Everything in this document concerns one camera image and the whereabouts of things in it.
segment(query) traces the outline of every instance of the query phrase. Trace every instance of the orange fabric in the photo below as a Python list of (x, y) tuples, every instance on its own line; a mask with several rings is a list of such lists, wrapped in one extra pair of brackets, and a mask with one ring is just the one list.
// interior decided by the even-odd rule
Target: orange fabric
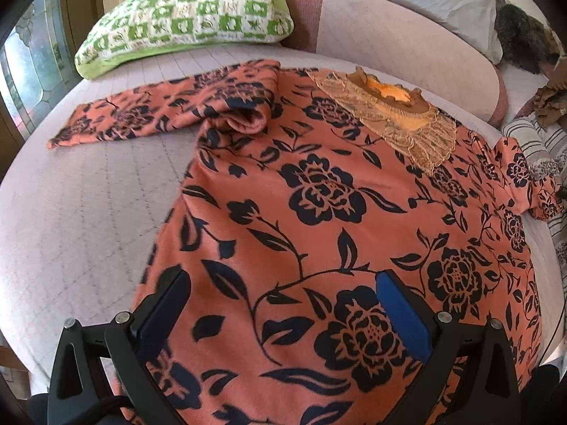
[[(149, 118), (127, 129), (122, 117), (143, 97)], [(375, 274), (390, 268), (435, 312), (481, 325), (500, 319), (525, 385), (541, 324), (519, 214), (547, 218), (562, 207), (553, 180), (529, 179), (515, 139), (490, 149), (459, 124), (455, 152), (428, 177), (305, 70), (274, 61), (108, 102), (113, 119), (98, 118), (114, 110), (106, 100), (81, 106), (65, 129), (81, 121), (88, 130), (60, 133), (52, 145), (203, 120), (134, 299), (171, 267), (191, 277), (189, 302), (148, 364), (188, 423), (383, 420), (420, 370), (376, 300)], [(432, 421), (461, 372), (459, 360)]]

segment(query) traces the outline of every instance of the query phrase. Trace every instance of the green checkered pillow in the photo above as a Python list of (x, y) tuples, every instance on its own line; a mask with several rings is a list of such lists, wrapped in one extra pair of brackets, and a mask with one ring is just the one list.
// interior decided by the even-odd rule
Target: green checkered pillow
[(292, 31), (285, 0), (126, 0), (95, 24), (75, 65), (93, 79), (133, 59), (202, 45), (277, 43)]

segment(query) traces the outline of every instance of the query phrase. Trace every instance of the metal screw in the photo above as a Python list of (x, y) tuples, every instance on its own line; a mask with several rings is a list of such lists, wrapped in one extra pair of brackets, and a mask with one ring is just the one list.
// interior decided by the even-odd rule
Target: metal screw
[(450, 313), (447, 312), (439, 312), (437, 314), (437, 319), (441, 322), (441, 323), (450, 323), (453, 320), (453, 317), (451, 316)]
[(500, 321), (499, 319), (492, 318), (490, 320), (490, 325), (496, 330), (502, 329), (502, 321)]
[(77, 320), (75, 318), (67, 318), (63, 323), (63, 327), (65, 329), (71, 329), (75, 324), (77, 324)]
[(118, 315), (114, 317), (115, 322), (118, 324), (127, 323), (130, 320), (130, 312), (120, 312)]

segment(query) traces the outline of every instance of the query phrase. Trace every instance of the black fuzzy object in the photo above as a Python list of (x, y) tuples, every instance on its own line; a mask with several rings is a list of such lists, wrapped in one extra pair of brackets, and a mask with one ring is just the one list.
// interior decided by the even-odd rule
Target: black fuzzy object
[(494, 25), (503, 61), (531, 73), (541, 73), (541, 61), (557, 62), (558, 55), (551, 51), (543, 24), (517, 6), (504, 4), (498, 8)]

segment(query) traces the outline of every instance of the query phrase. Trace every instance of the dark blue gripper pad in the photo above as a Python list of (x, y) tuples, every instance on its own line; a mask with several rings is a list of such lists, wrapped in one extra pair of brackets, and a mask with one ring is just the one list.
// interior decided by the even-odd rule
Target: dark blue gripper pad
[(425, 363), (432, 353), (429, 330), (387, 273), (376, 275), (376, 296), (408, 354)]

